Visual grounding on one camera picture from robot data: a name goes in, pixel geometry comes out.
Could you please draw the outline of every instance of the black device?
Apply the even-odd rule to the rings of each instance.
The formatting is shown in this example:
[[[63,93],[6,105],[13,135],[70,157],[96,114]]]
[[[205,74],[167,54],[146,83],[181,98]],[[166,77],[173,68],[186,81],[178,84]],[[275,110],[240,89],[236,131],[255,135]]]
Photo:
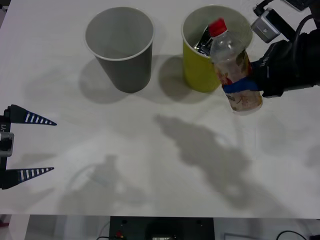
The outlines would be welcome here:
[[[114,236],[127,240],[214,240],[214,219],[111,216],[108,238]]]
[[[7,169],[7,160],[8,157],[11,157],[14,146],[14,134],[10,132],[11,124],[57,125],[55,122],[17,105],[11,105],[4,110],[3,115],[0,115],[0,189],[3,190],[54,169],[54,167]]]
[[[310,88],[320,84],[320,29],[309,34],[301,33],[304,24],[320,19],[317,15],[305,17],[296,31],[271,9],[264,9],[273,0],[264,0],[253,11],[259,17],[251,29],[266,43],[280,33],[287,39],[270,45],[264,56],[252,63],[252,74],[231,85],[224,86],[226,93],[243,90],[263,91],[263,97],[280,97],[285,91]],[[287,0],[299,10],[312,5],[319,6],[320,0]]]

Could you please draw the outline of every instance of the bottle label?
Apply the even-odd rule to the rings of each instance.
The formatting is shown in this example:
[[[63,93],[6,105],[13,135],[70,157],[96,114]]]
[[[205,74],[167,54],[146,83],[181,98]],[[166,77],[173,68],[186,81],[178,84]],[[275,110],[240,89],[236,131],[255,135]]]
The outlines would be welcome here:
[[[246,50],[237,57],[214,64],[215,72],[222,87],[239,81],[251,74],[252,68]],[[245,111],[258,107],[262,103],[259,92],[245,90],[236,93],[225,94],[234,111]]]

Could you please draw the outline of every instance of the white table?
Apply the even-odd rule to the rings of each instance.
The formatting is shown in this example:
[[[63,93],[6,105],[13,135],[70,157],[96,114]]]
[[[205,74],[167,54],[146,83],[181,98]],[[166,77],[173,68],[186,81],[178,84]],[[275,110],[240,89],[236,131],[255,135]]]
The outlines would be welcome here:
[[[221,89],[181,82],[182,21],[214,3],[256,19],[256,0],[13,0],[0,30],[0,109],[17,104],[58,126],[13,125],[7,167],[55,170],[0,191],[0,213],[320,218],[319,88],[240,116]],[[112,86],[83,41],[90,18],[116,6],[155,22],[152,78],[135,94]],[[294,28],[309,14],[271,6]],[[267,48],[254,36],[251,60]]]

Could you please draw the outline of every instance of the paper cup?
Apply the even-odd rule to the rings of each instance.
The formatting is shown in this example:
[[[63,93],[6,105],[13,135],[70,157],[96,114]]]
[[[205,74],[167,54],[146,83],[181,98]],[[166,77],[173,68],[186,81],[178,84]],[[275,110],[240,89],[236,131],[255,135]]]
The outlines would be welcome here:
[[[219,18],[224,18],[228,30],[236,34],[246,47],[253,37],[248,20],[229,7],[208,5],[188,14],[181,27],[184,75],[192,89],[203,93],[214,91],[220,81],[210,57],[197,52],[194,46],[200,41],[206,27]]]
[[[85,30],[85,43],[114,86],[125,93],[143,89],[151,77],[155,27],[139,9],[115,7],[96,15]]]

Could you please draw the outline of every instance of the cup rim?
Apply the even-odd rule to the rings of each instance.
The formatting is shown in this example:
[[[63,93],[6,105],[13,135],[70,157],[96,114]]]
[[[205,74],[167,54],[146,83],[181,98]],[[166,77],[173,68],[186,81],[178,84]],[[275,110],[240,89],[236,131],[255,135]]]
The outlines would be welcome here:
[[[203,6],[200,6],[200,7],[197,7],[193,10],[191,10],[186,16],[185,18],[183,19],[183,22],[181,24],[181,36],[182,36],[182,39],[183,39],[183,42],[191,49],[191,51],[193,51],[194,53],[196,53],[197,55],[199,55],[200,57],[203,57],[203,58],[206,58],[206,59],[210,59],[210,56],[206,56],[206,55],[203,55],[199,52],[197,52],[192,46],[190,46],[190,44],[187,42],[186,40],[186,37],[185,37],[185,34],[184,34],[184,25],[185,25],[185,22],[187,20],[187,18],[195,11],[199,10],[199,9],[203,9],[203,8],[206,8],[206,7],[223,7],[223,8],[227,8],[227,9],[231,9],[237,13],[239,13],[240,15],[242,15],[248,22],[248,24],[250,25],[250,22],[248,21],[248,19],[239,11],[231,8],[231,7],[228,7],[228,6],[224,6],[224,5],[220,5],[220,4],[208,4],[208,5],[203,5]]]
[[[103,12],[105,12],[105,11],[108,11],[108,10],[110,10],[110,9],[120,9],[120,8],[127,8],[127,9],[138,10],[139,12],[143,13],[143,14],[150,20],[150,22],[151,22],[151,24],[152,24],[152,30],[153,30],[151,40],[150,40],[150,42],[146,45],[146,47],[145,47],[144,49],[142,49],[141,51],[139,51],[138,53],[136,53],[136,54],[134,54],[134,55],[132,55],[132,56],[128,56],[128,57],[124,57],[124,58],[108,58],[108,57],[101,56],[101,55],[95,53],[95,52],[89,47],[89,45],[88,45],[88,43],[87,43],[87,40],[86,40],[86,32],[87,32],[88,27],[89,27],[90,23],[92,22],[92,20],[93,20],[95,17],[97,17],[99,14],[101,14],[101,13],[103,13]],[[111,7],[111,8],[108,8],[108,9],[105,9],[105,10],[99,12],[98,14],[96,14],[95,16],[93,16],[93,17],[90,19],[90,21],[89,21],[88,24],[86,25],[85,30],[84,30],[84,33],[83,33],[83,39],[84,39],[84,43],[85,43],[86,48],[87,48],[94,56],[96,56],[97,58],[103,59],[103,60],[107,60],[107,61],[111,61],[111,62],[126,61],[126,60],[130,60],[130,59],[133,59],[133,58],[141,55],[142,53],[144,53],[144,52],[150,47],[150,45],[151,45],[151,44],[153,43],[153,41],[154,41],[154,38],[155,38],[155,24],[154,24],[154,21],[152,20],[152,18],[151,18],[145,11],[143,11],[143,10],[137,8],[137,7],[130,7],[130,6]]]

